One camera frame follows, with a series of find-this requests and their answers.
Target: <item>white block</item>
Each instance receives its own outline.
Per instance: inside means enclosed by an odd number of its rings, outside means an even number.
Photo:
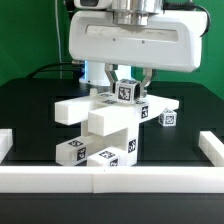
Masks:
[[[0,163],[7,155],[8,151],[12,147],[12,130],[0,129]]]
[[[89,136],[90,133],[88,132],[88,121],[85,120],[85,121],[82,121],[81,122],[81,136]]]
[[[104,148],[103,141],[98,136],[80,136],[56,146],[56,162],[63,166],[75,166],[84,162],[88,155],[92,155]]]
[[[94,110],[94,99],[80,97],[55,103],[55,121],[71,125],[88,119],[88,112]]]
[[[210,131],[201,131],[199,147],[216,167],[224,167],[224,144]]]
[[[108,147],[87,158],[87,166],[125,166],[126,152]]]
[[[224,192],[223,169],[216,173],[208,167],[131,167],[129,171],[130,192]]]
[[[106,136],[127,128],[130,116],[127,107],[110,106],[89,112],[88,131]]]
[[[2,166],[0,193],[92,193],[94,172],[93,167]]]
[[[103,170],[96,170],[93,178],[93,192],[129,192],[129,169],[105,167]]]
[[[104,137],[106,147],[114,146],[127,152],[126,166],[133,166],[137,163],[138,131],[139,125],[131,125],[129,128]]]

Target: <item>white cube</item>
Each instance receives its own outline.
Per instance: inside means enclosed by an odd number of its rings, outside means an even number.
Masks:
[[[163,113],[159,116],[159,123],[164,127],[176,126],[177,122],[177,113],[172,110],[164,110]]]
[[[87,166],[125,166],[127,152],[108,147],[87,158]]]
[[[115,96],[118,102],[134,104],[140,97],[140,81],[122,79],[116,82]]]

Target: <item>black table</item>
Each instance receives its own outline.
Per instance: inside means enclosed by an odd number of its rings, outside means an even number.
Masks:
[[[224,102],[193,83],[153,82],[148,92],[177,99],[180,108],[176,127],[157,118],[140,125],[137,165],[212,166],[197,146],[199,132],[224,141]],[[72,80],[15,79],[0,87],[0,128],[14,132],[2,165],[56,165],[56,144],[79,136],[80,124],[55,123],[54,103],[85,95],[88,88]],[[0,194],[0,223],[221,223],[223,206],[222,194]]]

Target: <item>green wall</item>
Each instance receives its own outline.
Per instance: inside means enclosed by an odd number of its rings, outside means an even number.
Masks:
[[[156,80],[201,83],[224,99],[224,1],[195,2],[206,7],[212,17],[211,31],[203,38],[201,67],[190,74],[159,71]],[[59,61],[54,3],[54,0],[0,2],[0,85]],[[58,4],[63,60],[68,60],[69,19],[63,0],[58,0]]]

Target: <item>stacked blocks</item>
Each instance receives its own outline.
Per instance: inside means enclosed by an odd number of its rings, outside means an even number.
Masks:
[[[85,160],[87,166],[136,164],[139,123],[158,117],[166,108],[175,110],[179,106],[177,100],[151,95],[136,100],[137,86],[138,82],[132,80],[117,83],[122,91],[124,87],[130,88],[130,98],[126,99],[121,99],[125,91],[120,96],[105,92],[56,103],[56,122],[81,122],[79,138],[57,145],[56,162],[66,166]]]

